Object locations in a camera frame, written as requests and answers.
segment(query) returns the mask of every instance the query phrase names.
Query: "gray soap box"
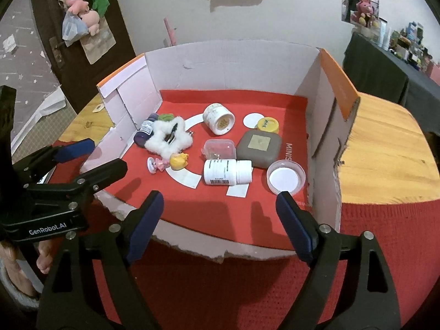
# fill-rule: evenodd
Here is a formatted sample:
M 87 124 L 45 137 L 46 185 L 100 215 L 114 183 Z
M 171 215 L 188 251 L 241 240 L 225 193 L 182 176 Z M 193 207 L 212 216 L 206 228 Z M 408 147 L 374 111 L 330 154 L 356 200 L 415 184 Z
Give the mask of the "gray soap box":
M 252 167 L 267 169 L 278 160 L 281 137 L 275 133 L 252 129 L 237 146 L 237 160 L 250 160 Z

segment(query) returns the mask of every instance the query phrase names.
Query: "red paper sheet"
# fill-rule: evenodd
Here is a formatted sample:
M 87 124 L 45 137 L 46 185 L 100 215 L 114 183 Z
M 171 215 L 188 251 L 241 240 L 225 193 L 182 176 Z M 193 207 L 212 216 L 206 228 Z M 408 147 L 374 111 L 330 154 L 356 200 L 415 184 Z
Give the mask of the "red paper sheet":
M 204 123 L 191 128 L 194 143 L 185 150 L 189 154 L 186 167 L 202 175 L 204 156 L 201 149 L 208 139 L 231 139 L 237 146 L 249 129 L 243 118 L 253 112 L 273 117 L 280 125 L 282 146 L 279 159 L 285 159 L 287 143 L 292 144 L 292 160 L 307 173 L 307 133 L 305 109 L 307 99 L 250 90 L 163 90 L 163 103 L 158 113 L 173 113 L 188 119 L 203 113 L 211 103 L 221 103 L 235 115 L 230 132 L 215 136 Z M 147 150 L 135 144 L 123 156 L 128 164 L 127 175 L 106 190 L 124 202 L 139 207 L 149 192 L 159 190 L 164 195 L 165 209 L 162 219 L 197 232 L 276 249 L 292 249 L 275 211 L 276 196 L 269 190 L 266 170 L 254 169 L 252 183 L 246 198 L 226 196 L 228 186 L 207 186 L 203 177 L 196 189 L 179 184 L 166 172 L 152 175 L 147 169 Z M 307 190 L 294 196 L 302 209 L 308 209 Z

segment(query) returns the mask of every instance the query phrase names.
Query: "pink box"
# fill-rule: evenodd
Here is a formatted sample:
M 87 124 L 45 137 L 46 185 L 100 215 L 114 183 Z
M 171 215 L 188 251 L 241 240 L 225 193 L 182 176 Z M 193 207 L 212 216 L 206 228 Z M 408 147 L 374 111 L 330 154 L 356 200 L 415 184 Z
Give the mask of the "pink box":
M 435 65 L 434 63 L 430 63 L 428 69 L 426 70 L 426 74 L 438 85 L 440 85 L 440 67 Z

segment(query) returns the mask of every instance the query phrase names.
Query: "blue gripper pad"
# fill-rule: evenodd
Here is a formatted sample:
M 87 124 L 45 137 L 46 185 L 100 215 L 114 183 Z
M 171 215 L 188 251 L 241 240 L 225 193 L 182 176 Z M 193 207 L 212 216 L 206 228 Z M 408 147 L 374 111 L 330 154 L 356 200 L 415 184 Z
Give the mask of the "blue gripper pad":
M 92 139 L 84 139 L 74 144 L 63 146 L 55 154 L 55 161 L 65 163 L 77 157 L 91 154 L 95 149 L 95 143 Z
M 142 258 L 145 249 L 147 249 L 148 242 L 162 216 L 163 210 L 164 197 L 160 192 L 152 191 L 142 206 L 140 206 L 138 210 L 131 211 L 124 220 L 123 226 L 125 226 L 126 221 L 134 221 L 137 224 L 131 232 L 128 252 L 125 256 L 129 264 Z M 137 214 L 142 217 L 139 221 L 136 220 Z
M 296 204 L 288 192 L 276 198 L 276 213 L 299 259 L 308 265 L 313 261 L 313 251 L 318 246 L 317 222 L 307 211 Z

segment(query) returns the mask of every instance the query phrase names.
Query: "yellow cap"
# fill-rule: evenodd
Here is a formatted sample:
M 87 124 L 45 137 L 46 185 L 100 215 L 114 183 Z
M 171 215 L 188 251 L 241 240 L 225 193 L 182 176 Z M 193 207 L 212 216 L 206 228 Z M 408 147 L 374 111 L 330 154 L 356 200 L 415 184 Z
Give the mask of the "yellow cap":
M 278 134 L 279 132 L 278 120 L 270 117 L 262 118 L 257 123 L 257 129 L 261 131 L 267 131 L 269 133 Z

